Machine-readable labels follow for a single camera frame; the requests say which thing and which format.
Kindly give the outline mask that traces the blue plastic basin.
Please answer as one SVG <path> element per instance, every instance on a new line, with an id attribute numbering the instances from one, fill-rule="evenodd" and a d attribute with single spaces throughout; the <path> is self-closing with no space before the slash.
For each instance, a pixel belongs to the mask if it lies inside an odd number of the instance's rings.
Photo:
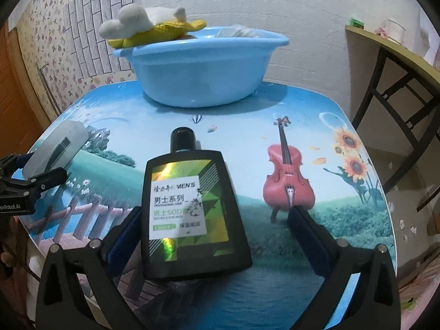
<path id="1" fill-rule="evenodd" d="M 166 106 L 201 108 L 242 100 L 262 83 L 272 53 L 289 44 L 282 34 L 257 29 L 255 37 L 221 37 L 207 27 L 187 40 L 113 51 L 124 57 L 144 93 Z"/>

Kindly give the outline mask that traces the long clear plastic case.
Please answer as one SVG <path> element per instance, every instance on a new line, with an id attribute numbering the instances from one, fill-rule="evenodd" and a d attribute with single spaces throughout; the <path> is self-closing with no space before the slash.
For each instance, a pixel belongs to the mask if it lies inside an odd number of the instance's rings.
<path id="1" fill-rule="evenodd" d="M 89 138 L 87 128 L 81 122 L 63 121 L 35 150 L 22 169 L 25 180 L 53 170 L 65 168 L 81 150 Z"/>

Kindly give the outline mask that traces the white plush with yellow net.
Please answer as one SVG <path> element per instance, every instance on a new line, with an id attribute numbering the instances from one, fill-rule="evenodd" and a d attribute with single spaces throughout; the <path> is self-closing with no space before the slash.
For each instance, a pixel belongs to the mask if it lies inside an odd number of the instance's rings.
<path id="1" fill-rule="evenodd" d="M 115 49 L 179 40 L 204 29 L 204 20 L 189 21 L 182 7 L 142 7 L 127 4 L 98 29 L 100 37 Z"/>

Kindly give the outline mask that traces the black lotion bottle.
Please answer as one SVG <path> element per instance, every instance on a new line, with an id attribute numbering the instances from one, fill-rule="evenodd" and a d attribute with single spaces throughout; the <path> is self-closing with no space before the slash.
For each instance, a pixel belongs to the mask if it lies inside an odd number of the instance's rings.
<path id="1" fill-rule="evenodd" d="M 141 242 L 147 279 L 197 279 L 252 265 L 223 156 L 198 150 L 188 127 L 173 130 L 170 152 L 146 164 Z"/>

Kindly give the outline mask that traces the green small box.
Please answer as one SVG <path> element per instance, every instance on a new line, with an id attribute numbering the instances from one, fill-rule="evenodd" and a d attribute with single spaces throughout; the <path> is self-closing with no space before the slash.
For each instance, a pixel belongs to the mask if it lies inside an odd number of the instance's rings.
<path id="1" fill-rule="evenodd" d="M 364 29 L 365 24 L 362 21 L 359 21 L 359 20 L 356 20 L 354 18 L 351 18 L 350 26 L 352 26 L 354 28 Z"/>

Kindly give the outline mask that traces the clear box of floss picks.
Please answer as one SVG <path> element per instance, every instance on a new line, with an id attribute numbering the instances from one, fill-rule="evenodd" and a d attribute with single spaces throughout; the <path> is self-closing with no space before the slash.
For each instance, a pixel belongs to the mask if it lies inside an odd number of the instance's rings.
<path id="1" fill-rule="evenodd" d="M 245 25 L 229 25 L 223 27 L 216 34 L 217 38 L 259 38 L 260 34 L 257 30 Z"/>

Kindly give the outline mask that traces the wooden door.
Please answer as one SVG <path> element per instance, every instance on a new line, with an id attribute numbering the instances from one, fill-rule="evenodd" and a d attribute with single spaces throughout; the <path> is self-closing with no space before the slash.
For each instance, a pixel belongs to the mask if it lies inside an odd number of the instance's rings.
<path id="1" fill-rule="evenodd" d="M 24 65 L 16 29 L 1 28 L 1 156 L 24 154 L 51 124 Z"/>

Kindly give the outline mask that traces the white cup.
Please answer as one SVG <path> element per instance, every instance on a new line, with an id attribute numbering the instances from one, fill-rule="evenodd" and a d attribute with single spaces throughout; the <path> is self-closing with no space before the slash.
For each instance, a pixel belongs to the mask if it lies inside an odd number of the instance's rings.
<path id="1" fill-rule="evenodd" d="M 401 45 L 403 44 L 406 29 L 399 22 L 393 19 L 387 19 L 385 22 L 385 32 L 389 40 Z"/>

